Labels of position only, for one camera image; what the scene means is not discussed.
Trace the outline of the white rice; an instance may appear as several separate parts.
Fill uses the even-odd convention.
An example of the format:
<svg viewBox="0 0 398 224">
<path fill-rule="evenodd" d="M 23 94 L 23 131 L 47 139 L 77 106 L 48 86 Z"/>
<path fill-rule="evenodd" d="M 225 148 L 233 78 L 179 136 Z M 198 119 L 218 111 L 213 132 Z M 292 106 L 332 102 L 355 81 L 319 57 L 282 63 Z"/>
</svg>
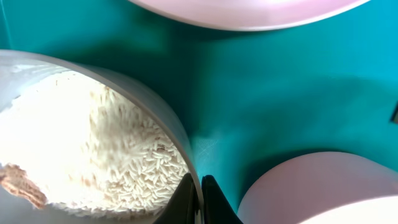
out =
<svg viewBox="0 0 398 224">
<path fill-rule="evenodd" d="M 76 72 L 28 87 L 1 112 L 1 186 L 79 217 L 159 213 L 188 167 L 140 107 Z"/>
</svg>

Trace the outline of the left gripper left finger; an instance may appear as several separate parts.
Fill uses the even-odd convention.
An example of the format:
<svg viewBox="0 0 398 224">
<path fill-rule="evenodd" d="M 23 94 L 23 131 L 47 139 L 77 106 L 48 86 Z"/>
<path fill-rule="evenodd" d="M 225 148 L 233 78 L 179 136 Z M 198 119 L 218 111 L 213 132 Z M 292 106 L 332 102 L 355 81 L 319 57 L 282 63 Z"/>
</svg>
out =
<svg viewBox="0 0 398 224">
<path fill-rule="evenodd" d="M 154 224 L 194 224 L 196 188 L 191 174 L 185 174 L 166 208 Z"/>
</svg>

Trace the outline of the grey rice bowl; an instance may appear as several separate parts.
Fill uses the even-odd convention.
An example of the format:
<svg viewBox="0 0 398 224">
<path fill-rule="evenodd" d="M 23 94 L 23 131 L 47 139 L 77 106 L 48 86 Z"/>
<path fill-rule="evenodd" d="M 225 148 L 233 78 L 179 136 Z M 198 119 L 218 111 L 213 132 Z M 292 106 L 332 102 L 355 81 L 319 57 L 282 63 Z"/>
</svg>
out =
<svg viewBox="0 0 398 224">
<path fill-rule="evenodd" d="M 189 174 L 191 174 L 193 183 L 195 184 L 195 223 L 204 224 L 203 192 L 193 164 L 194 156 L 190 140 L 178 116 L 157 93 L 134 78 L 105 68 L 72 63 L 66 60 L 28 52 L 15 50 L 1 51 L 1 65 L 13 66 L 22 64 L 27 64 L 30 68 L 15 75 L 1 77 L 2 109 L 10 106 L 11 101 L 20 96 L 28 86 L 58 72 L 72 70 L 109 86 L 147 113 L 175 144 L 186 162 Z M 143 219 L 142 222 L 154 223 L 156 219 L 160 217 L 160 214 L 152 218 Z"/>
</svg>

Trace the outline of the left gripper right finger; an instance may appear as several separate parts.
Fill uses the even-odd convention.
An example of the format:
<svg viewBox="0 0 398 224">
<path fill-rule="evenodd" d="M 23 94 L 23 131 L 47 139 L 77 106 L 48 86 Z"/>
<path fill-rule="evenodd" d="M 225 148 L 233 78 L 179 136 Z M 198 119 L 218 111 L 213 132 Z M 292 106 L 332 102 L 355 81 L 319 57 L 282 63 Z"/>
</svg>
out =
<svg viewBox="0 0 398 224">
<path fill-rule="evenodd" d="M 243 224 L 212 175 L 202 178 L 205 224 Z"/>
</svg>

